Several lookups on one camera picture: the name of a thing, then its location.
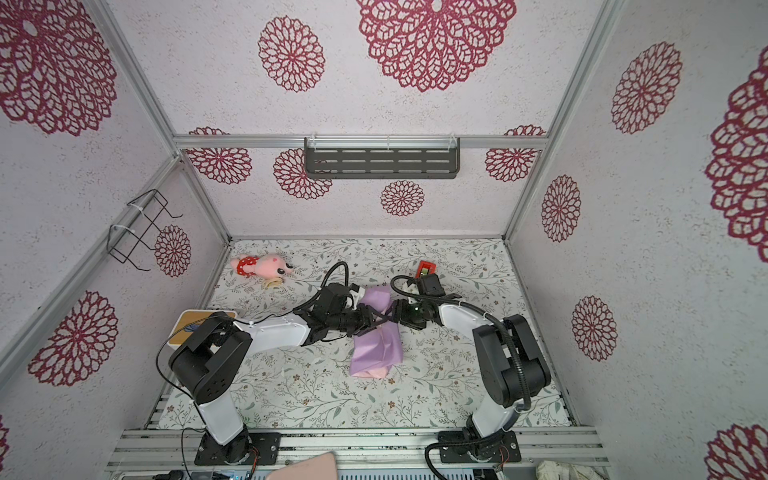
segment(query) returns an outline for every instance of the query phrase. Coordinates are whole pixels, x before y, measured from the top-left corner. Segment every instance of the pink plush toy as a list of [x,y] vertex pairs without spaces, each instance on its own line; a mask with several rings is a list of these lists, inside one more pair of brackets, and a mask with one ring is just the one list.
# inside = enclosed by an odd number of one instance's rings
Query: pink plush toy
[[264,278],[265,288],[282,285],[283,276],[293,272],[293,267],[279,255],[264,255],[263,257],[240,255],[233,258],[230,265],[238,275]]

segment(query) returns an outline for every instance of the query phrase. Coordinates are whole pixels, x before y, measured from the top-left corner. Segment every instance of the pink cloth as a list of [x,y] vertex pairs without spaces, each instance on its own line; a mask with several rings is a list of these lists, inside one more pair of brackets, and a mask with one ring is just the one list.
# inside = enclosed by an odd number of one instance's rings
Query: pink cloth
[[[361,303],[385,313],[392,304],[389,285],[366,289]],[[397,323],[385,322],[372,332],[354,337],[355,352],[349,365],[351,376],[367,379],[383,379],[389,368],[402,362],[402,341]]]

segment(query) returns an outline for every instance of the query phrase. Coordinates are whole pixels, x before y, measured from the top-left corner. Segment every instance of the table surface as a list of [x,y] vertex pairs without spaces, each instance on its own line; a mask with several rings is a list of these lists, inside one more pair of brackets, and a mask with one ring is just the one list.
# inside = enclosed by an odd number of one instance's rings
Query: table surface
[[[232,257],[278,253],[296,268],[277,288],[238,276],[227,265],[211,309],[239,318],[280,315],[308,299],[338,260],[349,264],[351,283],[382,285],[413,275],[420,260],[437,264],[447,293],[459,293],[498,318],[528,307],[501,240],[243,240]],[[341,271],[334,279],[343,279]],[[480,403],[483,386],[475,347],[456,331],[432,323],[422,331],[400,326],[404,360],[385,379],[349,376],[353,341],[315,343],[248,356],[230,391],[252,428],[462,427]],[[328,338],[336,338],[330,333]],[[518,426],[563,426],[571,421],[557,380],[533,399]],[[172,392],[160,429],[200,427],[186,396]]]

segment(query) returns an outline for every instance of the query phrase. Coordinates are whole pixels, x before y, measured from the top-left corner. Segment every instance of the black wire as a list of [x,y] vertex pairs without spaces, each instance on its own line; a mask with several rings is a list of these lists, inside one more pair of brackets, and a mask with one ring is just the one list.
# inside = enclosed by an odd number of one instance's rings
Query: black wire
[[205,433],[205,429],[193,429],[192,427],[184,427],[181,429],[181,464],[184,465],[184,470],[187,472],[187,477],[192,480],[192,474],[187,468],[187,460],[184,458],[184,432],[187,430],[194,430],[195,432]]
[[[194,398],[192,397],[192,395],[187,390],[184,390],[181,387],[179,387],[178,385],[176,385],[175,383],[171,382],[168,379],[168,377],[163,375],[163,373],[161,372],[161,370],[160,370],[160,354],[163,351],[163,347],[165,347],[165,344],[170,342],[170,339],[174,338],[179,332],[181,332],[184,329],[186,329],[189,325],[195,325],[195,324],[198,324],[200,322],[204,322],[205,320],[207,320],[209,318],[221,318],[221,317],[222,317],[221,315],[216,315],[216,316],[211,315],[211,316],[208,316],[208,317],[206,317],[204,319],[196,320],[196,321],[194,321],[192,323],[188,323],[187,325],[181,327],[180,329],[178,329],[175,332],[171,333],[171,335],[163,342],[163,344],[160,345],[160,349],[157,351],[157,355],[154,357],[154,368],[157,369],[157,374],[160,375],[160,377],[162,377],[162,379],[165,380],[168,385],[174,387],[176,390],[178,390],[179,392],[182,392],[184,395],[188,396],[190,398],[190,400],[192,400],[192,405],[194,405],[194,408],[197,410],[197,414],[200,416],[200,420],[203,420],[203,415],[200,413],[200,409],[197,408],[197,404],[195,403]],[[224,317],[226,317],[226,319],[229,320],[229,321],[233,321],[233,318],[231,316],[229,316],[229,315],[225,314]]]
[[515,365],[515,372],[518,374],[518,381],[520,382],[521,393],[523,395],[523,411],[531,409],[531,389],[528,387],[528,381],[525,379],[525,372],[523,371],[523,362],[520,360],[520,356],[518,355],[518,350],[515,347],[515,342],[512,340],[512,337],[509,335],[509,332],[507,331],[507,328],[504,326],[503,323],[499,322],[498,319],[496,319],[496,317],[486,312],[479,306],[472,305],[471,303],[467,303],[464,300],[454,300],[454,299],[440,298],[437,296],[419,295],[416,293],[409,293],[409,292],[400,290],[398,287],[395,286],[395,281],[397,280],[414,281],[414,279],[407,275],[398,275],[393,277],[389,281],[389,286],[392,287],[392,290],[394,290],[396,293],[399,293],[400,295],[410,296],[411,298],[415,298],[419,300],[428,300],[430,302],[450,303],[452,305],[465,306],[471,310],[474,310],[477,313],[482,314],[483,318],[493,323],[493,326],[495,326],[498,332],[502,335],[502,339],[504,340],[504,343],[509,349],[509,353],[512,358],[512,363]]
[[299,305],[298,307],[294,308],[291,311],[296,312],[297,310],[304,310],[308,306],[312,305],[315,302],[315,300],[317,300],[317,297],[320,296],[320,290],[322,290],[323,287],[328,282],[328,279],[330,278],[331,273],[336,271],[336,269],[339,268],[340,266],[344,266],[344,286],[349,286],[349,265],[347,265],[347,263],[344,260],[340,260],[339,262],[334,263],[333,266],[330,268],[330,270],[326,272],[326,275],[323,277],[323,282],[320,284],[320,288],[317,289],[314,295],[312,295],[312,298],[310,298],[309,300],[302,303],[301,305]]
[[341,340],[341,339],[345,339],[345,338],[346,338],[346,335],[341,335],[339,338],[335,338],[335,339],[331,339],[331,340],[322,339],[320,341],[321,342],[325,342],[325,343],[331,343],[331,342],[335,342],[337,340]]
[[518,412],[517,410],[514,410],[512,412],[512,416],[507,421],[507,423],[504,424],[504,426],[502,426],[499,430],[493,432],[491,435],[488,435],[487,437],[483,437],[481,439],[459,440],[456,442],[435,442],[427,445],[427,447],[424,449],[424,459],[427,461],[427,466],[429,467],[429,470],[431,470],[432,473],[435,474],[435,477],[437,477],[438,480],[448,480],[445,476],[443,476],[442,473],[438,472],[438,469],[435,468],[435,466],[432,464],[432,460],[429,458],[429,453],[432,450],[441,449],[442,447],[469,447],[473,445],[482,445],[484,443],[496,442],[499,439],[501,439],[506,432],[509,432],[509,429],[511,429],[512,426],[515,424],[515,422],[518,421],[518,418],[520,418],[520,412]]

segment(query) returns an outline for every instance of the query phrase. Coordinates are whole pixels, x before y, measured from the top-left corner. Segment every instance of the red mandala pattern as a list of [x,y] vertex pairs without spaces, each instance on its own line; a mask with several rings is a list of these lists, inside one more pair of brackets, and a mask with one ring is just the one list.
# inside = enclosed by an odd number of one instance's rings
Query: red mandala pattern
[[261,65],[288,91],[307,91],[326,70],[323,47],[310,27],[295,18],[275,18],[259,38]]
[[332,180],[314,180],[307,177],[303,148],[281,152],[275,159],[273,169],[280,188],[296,198],[309,200],[322,197],[333,185]]
[[109,300],[99,292],[85,292],[27,371],[40,383],[73,386],[107,361],[117,336],[118,318]]
[[[547,132],[541,127],[520,125],[504,135],[540,137]],[[538,151],[534,148],[493,148],[485,154],[485,169],[496,180],[504,182],[526,178]]]
[[154,242],[154,259],[168,276],[180,276],[187,271],[192,258],[190,239],[180,227],[168,225]]
[[616,85],[611,108],[616,128],[633,134],[652,125],[674,98],[682,68],[680,51],[665,41],[638,55]]
[[571,330],[578,348],[589,358],[606,360],[616,348],[616,322],[614,314],[603,300],[586,296],[574,308]]
[[424,190],[413,182],[398,180],[384,187],[381,201],[387,213],[407,217],[424,204]]
[[724,121],[710,139],[712,208],[728,219],[730,236],[757,247],[768,263],[768,47],[749,79],[731,92]]
[[[196,128],[190,135],[228,135],[218,128]],[[190,148],[187,155],[197,171],[220,184],[238,184],[250,175],[250,156],[245,148]]]
[[0,415],[0,472],[2,472],[2,461],[5,459],[5,454],[8,453],[8,429],[2,424],[2,415]]
[[718,430],[708,442],[708,480],[765,480],[768,478],[768,432],[760,425],[732,425]]
[[360,33],[382,73],[403,87],[445,90],[488,63],[514,0],[357,0]]
[[555,178],[541,202],[541,224],[553,242],[570,237],[581,215],[581,197],[578,185],[568,175]]
[[0,2],[0,102],[14,121],[78,136],[111,116],[109,50],[78,0]]

